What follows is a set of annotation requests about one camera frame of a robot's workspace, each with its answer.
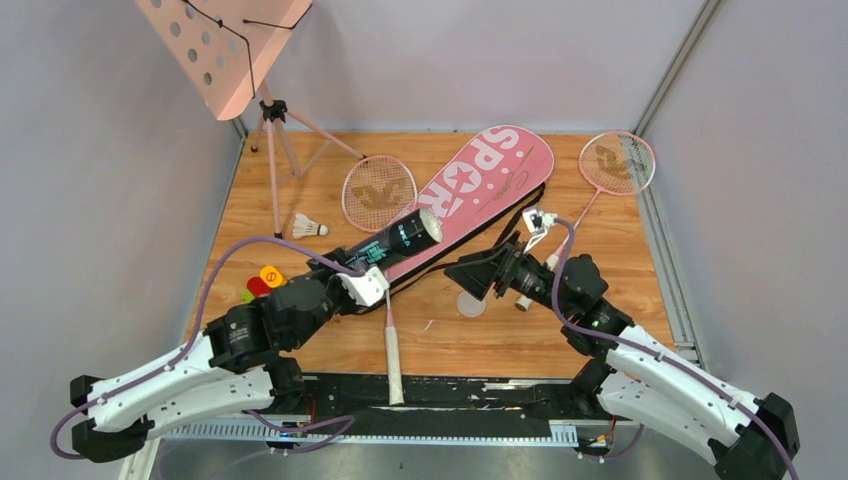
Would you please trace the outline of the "black shuttlecock tube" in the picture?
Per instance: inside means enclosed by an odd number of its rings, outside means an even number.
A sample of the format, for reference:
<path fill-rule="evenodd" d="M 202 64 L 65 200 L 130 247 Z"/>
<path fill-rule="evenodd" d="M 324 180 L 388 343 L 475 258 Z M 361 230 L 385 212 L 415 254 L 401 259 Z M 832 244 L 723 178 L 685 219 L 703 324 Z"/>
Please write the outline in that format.
<path fill-rule="evenodd" d="M 419 208 L 358 244 L 337 248 L 325 257 L 354 272 L 371 267 L 386 271 L 439 244 L 442 238 L 440 221 L 433 211 Z"/>

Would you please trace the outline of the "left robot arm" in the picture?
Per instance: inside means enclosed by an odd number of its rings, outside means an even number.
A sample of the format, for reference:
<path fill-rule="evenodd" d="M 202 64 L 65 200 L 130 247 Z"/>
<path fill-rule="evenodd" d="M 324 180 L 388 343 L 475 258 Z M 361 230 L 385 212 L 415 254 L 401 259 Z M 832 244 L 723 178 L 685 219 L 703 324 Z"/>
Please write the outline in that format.
<path fill-rule="evenodd" d="M 123 459 L 180 425 L 220 414 L 272 405 L 298 411 L 307 389 L 287 355 L 334 316 L 354 310 L 343 280 L 362 268 L 335 250 L 160 358 L 111 378 L 75 378 L 70 400 L 85 418 L 71 430 L 72 458 Z"/>

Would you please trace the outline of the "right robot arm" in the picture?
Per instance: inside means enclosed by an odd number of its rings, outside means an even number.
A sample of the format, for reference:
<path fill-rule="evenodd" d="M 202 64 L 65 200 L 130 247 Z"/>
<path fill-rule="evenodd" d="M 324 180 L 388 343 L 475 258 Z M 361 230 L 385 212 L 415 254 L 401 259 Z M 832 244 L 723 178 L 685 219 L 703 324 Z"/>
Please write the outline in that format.
<path fill-rule="evenodd" d="M 605 299 L 608 284 L 590 255 L 551 271 L 521 248 L 506 242 L 464 256 L 445 274 L 478 300 L 512 289 L 557 315 L 568 343 L 591 359 L 589 379 L 570 392 L 577 413 L 634 420 L 699 455 L 721 479 L 798 478 L 787 400 L 737 388 L 662 345 Z"/>

